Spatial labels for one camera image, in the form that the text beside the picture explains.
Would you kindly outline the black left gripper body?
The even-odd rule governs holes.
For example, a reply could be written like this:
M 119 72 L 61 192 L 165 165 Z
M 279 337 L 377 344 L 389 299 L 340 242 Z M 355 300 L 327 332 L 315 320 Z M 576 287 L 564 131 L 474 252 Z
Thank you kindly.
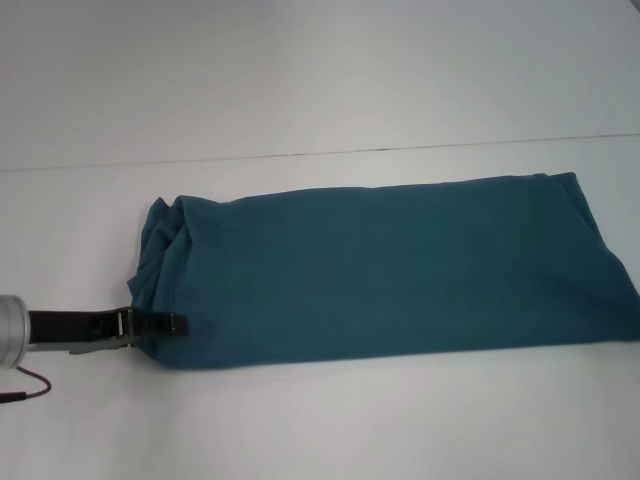
M 30 351 L 72 355 L 122 348 L 125 332 L 118 310 L 29 312 Z

